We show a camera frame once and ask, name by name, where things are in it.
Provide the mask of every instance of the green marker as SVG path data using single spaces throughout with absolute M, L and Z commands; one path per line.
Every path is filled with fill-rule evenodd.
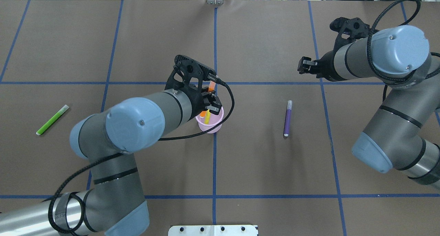
M 55 113 L 55 115 L 53 117 L 51 117 L 49 119 L 48 122 L 46 122 L 37 132 L 36 135 L 40 136 L 42 133 L 44 133 L 44 131 L 46 131 L 59 117 L 61 117 L 61 115 L 63 115 L 64 112 L 67 111 L 67 109 L 69 109 L 68 105 L 64 105 L 57 113 Z

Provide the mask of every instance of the pink cup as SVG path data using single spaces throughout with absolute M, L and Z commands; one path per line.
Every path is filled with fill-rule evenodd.
M 209 119 L 209 124 L 204 124 L 203 122 L 205 121 L 204 118 L 200 118 L 200 115 L 197 115 L 195 117 L 195 120 L 197 120 L 198 122 L 198 126 L 200 127 L 200 129 L 202 131 L 207 131 L 210 128 L 214 127 L 215 125 L 217 125 L 220 121 L 223 120 L 223 115 L 224 115 L 224 110 L 223 107 L 220 109 L 220 113 L 218 115 L 214 115 L 211 113 L 211 118 Z M 218 126 L 217 128 L 213 129 L 212 131 L 209 131 L 207 133 L 212 134 L 212 133 L 216 133 L 217 131 L 219 131 L 221 128 L 221 125 Z

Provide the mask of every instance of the purple marker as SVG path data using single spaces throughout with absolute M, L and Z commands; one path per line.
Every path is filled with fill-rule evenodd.
M 289 100 L 287 102 L 287 110 L 286 110 L 286 120 L 284 121 L 284 136 L 289 136 L 289 130 L 290 130 L 290 116 L 292 114 L 292 100 Z

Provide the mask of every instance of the white mounting plate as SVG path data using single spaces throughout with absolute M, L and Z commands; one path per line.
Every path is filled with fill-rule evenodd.
M 257 225 L 172 226 L 168 236 L 258 236 Z

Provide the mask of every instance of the gray robot arm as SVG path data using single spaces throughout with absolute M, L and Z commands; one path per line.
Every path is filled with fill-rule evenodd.
M 395 168 L 410 179 L 440 189 L 439 147 L 418 136 L 430 115 L 440 108 L 440 62 L 429 53 L 423 32 L 414 26 L 375 31 L 368 63 L 369 25 L 359 18 L 339 18 L 330 28 L 349 34 L 333 51 L 312 61 L 303 57 L 298 71 L 329 81 L 378 77 L 393 90 L 361 133 L 352 153 L 375 170 Z
M 153 145 L 201 111 L 209 108 L 218 114 L 221 108 L 215 92 L 202 88 L 202 81 L 223 83 L 214 70 L 185 56 L 177 56 L 175 63 L 165 91 L 124 100 L 72 129 L 70 145 L 74 152 L 91 164 L 102 162 L 91 168 L 94 189 L 52 199 L 52 210 L 49 200 L 0 214 L 0 236 L 88 235 L 100 231 L 106 231 L 107 236 L 137 236 L 144 232 L 149 215 L 132 153 Z M 198 86 L 189 83 L 191 78 L 198 79 Z

